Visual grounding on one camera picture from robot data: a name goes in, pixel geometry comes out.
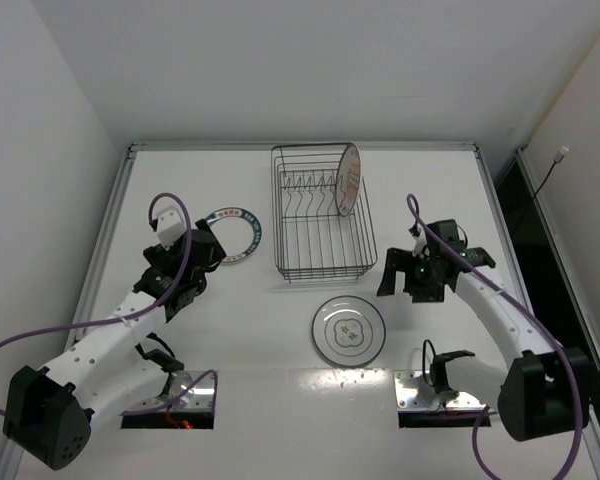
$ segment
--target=white table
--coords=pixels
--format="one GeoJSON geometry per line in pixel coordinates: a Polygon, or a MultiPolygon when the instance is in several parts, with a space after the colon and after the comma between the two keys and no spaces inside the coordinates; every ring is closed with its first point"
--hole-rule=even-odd
{"type": "MultiPolygon", "coordinates": [[[[25,454],[17,478],[483,478],[470,429],[398,428],[392,370],[419,368],[427,337],[438,351],[468,349],[503,365],[495,344],[449,292],[444,304],[412,305],[405,294],[376,298],[375,291],[387,247],[413,245],[405,205],[413,192],[425,220],[456,219],[520,295],[490,180],[469,145],[359,146],[379,260],[356,284],[325,288],[285,286],[275,269],[268,148],[140,149],[122,168],[78,319],[104,318],[146,268],[141,252],[156,243],[146,210],[155,194],[179,195],[194,220],[225,206],[255,213],[264,231],[258,250],[209,275],[207,291],[160,332],[187,369],[219,370],[215,427],[120,430],[112,422],[64,470],[51,472],[25,454]],[[330,368],[310,340],[316,309],[341,294],[369,300],[387,325],[385,347],[364,372],[330,368]]],[[[569,433],[519,444],[497,420],[480,431],[488,465],[504,478],[551,478],[570,442],[569,433]]],[[[583,443],[571,478],[594,477],[583,443]]]]}

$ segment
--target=wire dish rack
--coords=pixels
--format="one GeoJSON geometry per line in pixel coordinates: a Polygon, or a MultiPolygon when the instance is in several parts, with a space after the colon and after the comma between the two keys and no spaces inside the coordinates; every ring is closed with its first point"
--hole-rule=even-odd
{"type": "Polygon", "coordinates": [[[338,213],[338,165],[349,143],[271,150],[275,262],[289,283],[355,280],[378,260],[364,178],[351,213],[338,213]]]}

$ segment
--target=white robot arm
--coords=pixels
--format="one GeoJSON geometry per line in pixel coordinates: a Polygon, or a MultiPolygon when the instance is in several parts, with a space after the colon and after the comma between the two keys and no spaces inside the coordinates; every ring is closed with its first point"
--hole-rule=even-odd
{"type": "Polygon", "coordinates": [[[11,379],[3,432],[53,470],[75,460],[93,430],[168,391],[184,369],[161,350],[140,348],[138,361],[126,368],[125,357],[204,292],[205,274],[225,252],[204,220],[187,232],[175,207],[151,225],[160,244],[143,252],[151,266],[109,317],[113,321],[88,329],[40,369],[23,367],[11,379]]]}
{"type": "MultiPolygon", "coordinates": [[[[429,232],[444,239],[453,255],[416,227],[410,230],[416,237],[413,251],[387,250],[377,295],[395,293],[398,271],[405,273],[404,292],[413,302],[442,302],[445,288],[450,287],[482,321],[506,365],[506,370],[492,367],[466,350],[436,355],[430,367],[436,393],[463,391],[473,395],[498,411],[503,426],[518,441],[573,430],[575,409],[565,366],[537,327],[501,295],[504,284],[493,259],[482,248],[467,248],[454,220],[427,225],[429,232]],[[456,261],[455,256],[462,257],[471,268],[456,261]],[[494,291],[480,276],[502,290],[494,291]]],[[[594,367],[580,349],[567,349],[564,354],[577,382],[586,426],[594,367]]]]}

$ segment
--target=black bracket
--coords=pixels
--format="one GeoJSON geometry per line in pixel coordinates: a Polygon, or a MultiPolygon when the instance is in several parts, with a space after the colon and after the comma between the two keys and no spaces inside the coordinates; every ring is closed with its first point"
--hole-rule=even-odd
{"type": "Polygon", "coordinates": [[[441,353],[433,357],[431,366],[429,367],[429,376],[431,377],[431,383],[436,393],[453,391],[449,387],[449,380],[447,378],[447,367],[446,364],[451,360],[462,357],[475,357],[475,353],[468,350],[456,350],[455,352],[441,353]]]}
{"type": "Polygon", "coordinates": [[[93,410],[83,410],[74,386],[60,386],[47,368],[21,368],[9,384],[2,431],[52,470],[71,463],[91,436],[93,410]]]}
{"type": "MultiPolygon", "coordinates": [[[[567,349],[565,354],[578,384],[586,427],[595,368],[579,348],[567,349]]],[[[535,355],[527,351],[513,361],[498,397],[498,413],[509,435],[518,441],[574,429],[571,388],[555,352],[535,355]]]]}
{"type": "MultiPolygon", "coordinates": [[[[173,294],[164,303],[167,322],[195,297],[207,288],[207,273],[214,272],[226,253],[211,228],[204,220],[196,222],[197,229],[191,230],[191,252],[184,275],[173,294]]],[[[182,264],[186,235],[182,235],[167,250],[162,245],[146,248],[144,258],[151,265],[133,286],[134,292],[145,292],[153,298],[160,298],[172,285],[182,264]]]]}

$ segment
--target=plate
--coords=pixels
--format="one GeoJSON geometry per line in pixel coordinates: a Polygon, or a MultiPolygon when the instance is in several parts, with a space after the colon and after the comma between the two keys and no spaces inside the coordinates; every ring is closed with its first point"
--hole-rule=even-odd
{"type": "Polygon", "coordinates": [[[336,205],[338,213],[343,217],[351,213],[358,199],[361,167],[360,152],[353,143],[350,143],[340,157],[336,174],[336,205]]]}
{"type": "Polygon", "coordinates": [[[313,344],[328,362],[362,367],[382,351],[386,328],[382,315],[366,300],[341,296],[326,301],[311,325],[313,344]]]}

